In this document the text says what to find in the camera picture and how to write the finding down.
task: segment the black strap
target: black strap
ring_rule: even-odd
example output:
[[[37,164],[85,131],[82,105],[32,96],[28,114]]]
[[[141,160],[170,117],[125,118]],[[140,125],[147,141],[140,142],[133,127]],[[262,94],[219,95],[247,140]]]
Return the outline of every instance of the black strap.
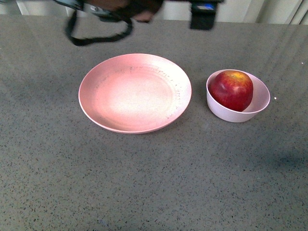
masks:
[[[75,24],[77,21],[77,10],[74,11],[72,17],[68,20],[67,27],[65,28],[65,34],[68,39],[76,46],[87,46],[93,43],[100,43],[100,42],[115,42],[119,41],[126,36],[130,35],[133,30],[133,23],[130,18],[128,17],[119,17],[121,21],[127,23],[127,28],[121,34],[115,34],[111,37],[96,37],[96,38],[75,38],[72,36],[75,28]]]

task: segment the black object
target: black object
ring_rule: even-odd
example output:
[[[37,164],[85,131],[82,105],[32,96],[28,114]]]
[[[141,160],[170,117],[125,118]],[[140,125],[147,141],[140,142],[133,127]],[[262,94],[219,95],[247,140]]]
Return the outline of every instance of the black object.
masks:
[[[218,3],[224,0],[190,0],[191,29],[210,30],[214,26]]]
[[[155,12],[161,6],[163,0],[131,0],[129,5],[117,10],[116,12],[110,12],[99,7],[91,6],[93,14],[98,16],[103,22],[120,22],[127,23],[127,28],[121,34],[115,34],[111,37],[102,38],[75,38],[73,32],[77,23],[77,10],[84,11],[84,0],[54,0],[60,5],[64,5],[74,9],[72,17],[69,19],[67,27],[65,28],[65,34],[69,40],[76,46],[86,46],[99,42],[115,42],[119,41],[131,34],[133,30],[133,24],[131,18],[145,10],[154,10]],[[191,11],[192,18],[190,29],[210,30],[215,21],[215,15],[217,11],[217,4],[224,0],[190,0],[192,3]],[[151,3],[153,9],[148,9],[145,6],[145,2]]]

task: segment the gray countertop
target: gray countertop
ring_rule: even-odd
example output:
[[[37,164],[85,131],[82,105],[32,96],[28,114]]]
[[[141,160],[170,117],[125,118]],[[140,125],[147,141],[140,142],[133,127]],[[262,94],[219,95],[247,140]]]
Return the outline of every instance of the gray countertop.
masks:
[[[66,18],[0,16],[1,231],[308,229],[308,26],[135,24],[109,44],[72,45]],[[82,18],[78,37],[123,24]],[[149,53],[192,84],[171,125],[124,135],[91,122],[78,88],[96,64]],[[271,102],[244,123],[217,118],[205,82],[220,69],[259,77]]]

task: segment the apple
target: apple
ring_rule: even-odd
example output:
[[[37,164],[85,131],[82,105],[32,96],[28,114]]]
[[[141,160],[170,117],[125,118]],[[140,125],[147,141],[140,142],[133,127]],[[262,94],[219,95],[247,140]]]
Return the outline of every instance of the apple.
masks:
[[[213,79],[208,90],[221,105],[242,112],[251,103],[254,86],[250,77],[244,72],[226,70]]]

